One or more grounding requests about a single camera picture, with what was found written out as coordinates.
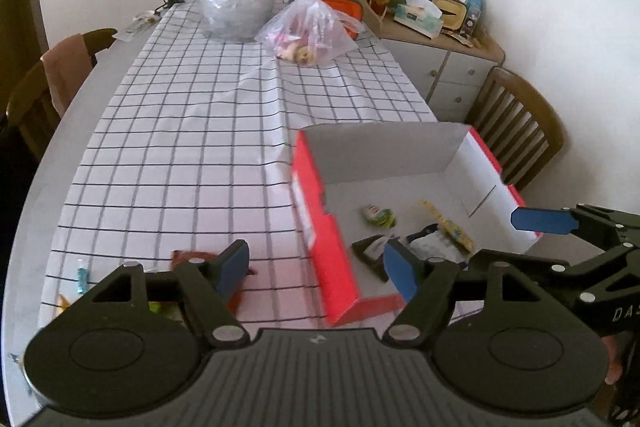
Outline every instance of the table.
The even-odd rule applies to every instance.
[[[21,354],[36,330],[45,263],[40,326],[53,318],[58,293],[75,292],[78,260],[95,283],[127,259],[166,269],[172,250],[221,251],[237,238],[249,243],[257,271],[238,314],[246,327],[320,327],[289,190],[295,132],[335,121],[435,120],[370,33],[326,70],[275,61],[255,43],[207,42],[193,5],[172,9],[134,60],[142,38],[115,44],[98,64],[40,166],[12,253],[3,356]],[[6,364],[4,381],[19,423],[36,405],[17,367]]]

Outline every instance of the bag of cookies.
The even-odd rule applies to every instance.
[[[335,57],[358,47],[345,26],[356,33],[364,30],[359,21],[321,0],[295,0],[267,22],[255,40],[300,67],[330,67]]]

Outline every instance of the floor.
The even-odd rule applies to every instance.
[[[19,134],[0,130],[0,285],[4,295],[4,280],[11,256],[15,230],[37,165]],[[0,427],[9,425],[0,380]]]

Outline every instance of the person's hand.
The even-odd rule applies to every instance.
[[[603,337],[602,343],[607,346],[609,351],[609,371],[604,381],[609,384],[615,384],[622,376],[622,364],[618,360],[618,345],[616,344],[616,336]]]

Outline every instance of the cabinet drawer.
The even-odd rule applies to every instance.
[[[431,99],[428,100],[429,107],[438,120],[444,120],[445,116],[451,118],[454,114],[461,115],[458,121],[462,121],[475,102],[479,91],[480,88],[476,86],[438,81]]]
[[[489,70],[495,65],[495,62],[484,58],[451,52],[447,65],[440,75],[440,81],[481,87]]]
[[[425,98],[438,76],[447,51],[390,39],[382,39],[381,42],[394,56],[420,95]]]

